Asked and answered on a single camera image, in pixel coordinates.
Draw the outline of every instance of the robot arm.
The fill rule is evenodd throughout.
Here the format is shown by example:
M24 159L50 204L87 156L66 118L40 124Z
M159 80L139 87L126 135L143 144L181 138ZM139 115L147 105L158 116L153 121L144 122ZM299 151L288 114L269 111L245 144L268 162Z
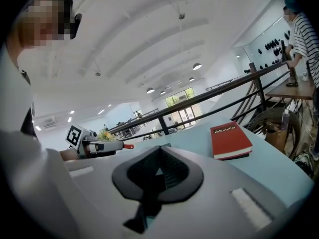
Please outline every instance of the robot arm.
M78 125L71 125L65 138L78 153L79 158L93 158L114 155L117 150L133 149L122 141L97 141L96 133Z

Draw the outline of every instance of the glass wall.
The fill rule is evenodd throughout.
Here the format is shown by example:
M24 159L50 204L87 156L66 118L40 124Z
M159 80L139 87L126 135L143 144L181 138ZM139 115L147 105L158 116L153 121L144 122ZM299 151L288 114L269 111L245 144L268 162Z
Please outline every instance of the glass wall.
M194 89L193 89L193 87L191 87L189 89L183 90L183 91L178 92L170 97L165 98L165 101L166 101L167 107L171 107L171 106L179 104L185 100L191 99L195 96L196 96L196 94L194 92ZM173 118L173 122L175 124L177 124L177 123L181 123L183 121L187 121L187 120L196 118L198 116L201 116L202 114L203 113L200 109L199 104L196 104L196 105L193 105L193 106L188 107L186 109L182 109L178 112L172 113L171 117ZM187 127L195 125L196 122L197 122L197 120L193 121L191 123L186 123L184 125L179 126L177 129L185 129Z

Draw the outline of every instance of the white ceiling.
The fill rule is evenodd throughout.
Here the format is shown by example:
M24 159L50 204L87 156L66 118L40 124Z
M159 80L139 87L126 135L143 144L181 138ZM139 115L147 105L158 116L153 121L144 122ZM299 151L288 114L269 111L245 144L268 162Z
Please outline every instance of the white ceiling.
M149 87L199 80L269 1L74 0L83 14L77 37L19 57L36 117L151 99ZM196 62L203 67L193 71Z

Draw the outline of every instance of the black-and-white striped shirt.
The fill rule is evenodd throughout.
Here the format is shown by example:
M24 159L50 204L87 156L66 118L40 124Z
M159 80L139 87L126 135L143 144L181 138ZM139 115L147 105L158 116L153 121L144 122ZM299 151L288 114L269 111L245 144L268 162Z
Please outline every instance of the black-and-white striped shirt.
M319 38L306 15L301 12L293 21L295 52L306 57L316 87L319 87Z

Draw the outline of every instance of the ceiling beam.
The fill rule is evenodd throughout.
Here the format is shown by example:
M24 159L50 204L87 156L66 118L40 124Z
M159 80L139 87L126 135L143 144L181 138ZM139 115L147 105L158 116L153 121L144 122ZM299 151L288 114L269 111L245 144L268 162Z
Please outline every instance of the ceiling beam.
M159 73L154 74L151 77L146 78L143 82L140 82L137 87L140 88L141 86L144 86L145 84L156 80L159 76L162 76L166 72L170 72L170 71L172 71L174 69L179 68L183 64L187 64L187 63L189 63L191 61L194 61L194 60L199 60L200 58L201 58L201 55L197 54L197 55L194 55L194 56L192 56L190 58L185 59L184 61L176 63L176 64L174 64L174 65L172 65L172 66L170 66L168 68L165 68L164 70L160 71Z
M159 65L160 63L162 63L163 61L170 59L178 54L181 54L187 50L196 48L198 46L204 45L205 41L204 40L198 40L195 42L192 42L190 44L184 45L182 46L182 48L178 48L176 50L170 51L169 53L163 55L162 57L159 57L158 59L152 61L151 63L149 63L148 65L140 68L137 72L132 73L126 80L126 83L131 82L132 80L136 79L139 75L147 72L148 70L152 69L153 67Z
M113 77L123 66L125 66L127 63L129 63L132 59L142 54L147 49L151 48L152 46L158 44L159 42L163 41L166 38L169 38L173 35L176 35L178 33L181 33L183 31L200 27L203 25L209 24L208 19L206 18L200 18L200 19L194 19L189 22L185 22L181 26L174 26L169 28L168 30L150 38L148 41L144 42L142 45L131 51L129 54L127 54L122 60L117 62L108 72L107 77L111 78Z
M110 31L106 32L103 36L105 38L100 38L100 41L95 46L95 51L88 55L88 57L84 60L84 63L81 67L85 68L86 70L89 69L91 64L94 61L94 58L101 54L103 49L122 31L127 29L137 20L143 18L145 15L150 14L151 12L167 6L171 3L174 3L176 0L152 0L149 3L146 3L130 13L130 18L123 17L120 22L115 25Z

